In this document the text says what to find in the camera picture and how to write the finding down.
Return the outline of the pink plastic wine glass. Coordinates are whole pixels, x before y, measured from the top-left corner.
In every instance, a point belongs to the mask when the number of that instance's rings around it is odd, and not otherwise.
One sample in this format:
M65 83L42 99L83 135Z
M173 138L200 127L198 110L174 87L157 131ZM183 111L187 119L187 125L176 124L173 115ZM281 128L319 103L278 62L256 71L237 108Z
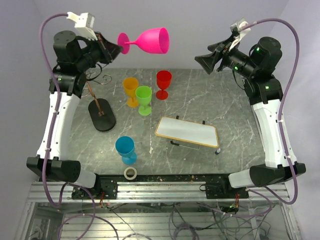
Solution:
M149 54L167 54L170 48L170 36L165 27L148 29L133 41L126 33L122 32L118 35L117 44L123 47L122 53L124 55L130 51L131 45L135 45Z

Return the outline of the blue plastic wine glass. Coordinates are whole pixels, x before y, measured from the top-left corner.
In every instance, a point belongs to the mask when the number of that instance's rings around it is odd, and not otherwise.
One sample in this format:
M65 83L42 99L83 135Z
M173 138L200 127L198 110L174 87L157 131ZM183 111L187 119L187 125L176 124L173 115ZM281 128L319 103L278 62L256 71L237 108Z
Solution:
M129 136L121 136L115 142L115 148L126 165L133 165L137 161L134 140Z

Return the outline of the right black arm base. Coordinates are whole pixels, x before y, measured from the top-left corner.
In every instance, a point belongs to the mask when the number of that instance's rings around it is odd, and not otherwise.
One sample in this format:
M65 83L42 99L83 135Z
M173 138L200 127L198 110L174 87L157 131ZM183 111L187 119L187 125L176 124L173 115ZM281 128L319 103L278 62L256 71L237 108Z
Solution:
M199 189L205 192L207 199L248 199L249 193L245 187L231 187L228 174L205 174L198 177L200 182Z

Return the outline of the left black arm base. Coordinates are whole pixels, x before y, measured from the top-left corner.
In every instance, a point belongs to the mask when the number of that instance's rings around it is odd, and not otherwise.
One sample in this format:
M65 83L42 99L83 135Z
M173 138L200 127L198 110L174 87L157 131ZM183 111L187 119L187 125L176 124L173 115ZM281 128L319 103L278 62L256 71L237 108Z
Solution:
M107 175L96 174L96 181L93 187L86 188L94 199L115 200L118 193L118 184ZM73 200L89 200L89 194L80 187L74 187L71 194Z

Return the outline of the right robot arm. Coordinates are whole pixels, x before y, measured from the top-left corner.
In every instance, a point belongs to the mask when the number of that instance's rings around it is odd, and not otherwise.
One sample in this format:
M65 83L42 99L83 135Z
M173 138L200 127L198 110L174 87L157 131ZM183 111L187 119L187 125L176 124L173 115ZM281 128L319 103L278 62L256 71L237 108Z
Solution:
M195 56L207 74L224 68L232 70L233 74L243 77L243 87L249 104L254 112L263 144L265 159L260 165L251 166L247 170L231 173L229 181L220 186L221 194L226 198L233 197L238 188L264 187L286 182L306 172L306 166L298 163L289 142L281 138L286 126L279 119L280 105L285 99L281 83L273 75L276 65L283 53L281 43L269 36L262 37L253 45L248 55L231 47L233 37L209 45L209 54Z

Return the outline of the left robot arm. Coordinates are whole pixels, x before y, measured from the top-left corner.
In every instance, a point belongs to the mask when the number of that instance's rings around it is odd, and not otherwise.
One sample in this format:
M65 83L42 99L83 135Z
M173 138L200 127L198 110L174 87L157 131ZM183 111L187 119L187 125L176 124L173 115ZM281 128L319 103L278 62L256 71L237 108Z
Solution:
M102 193L98 174L85 170L78 160L71 160L68 143L76 108L87 82L86 71L97 63L108 65L121 53L122 47L95 32L97 40L60 31L54 36L53 49L57 64L49 80L50 108L45 132L35 157L26 166L42 179L69 182L84 187L85 194L96 199Z

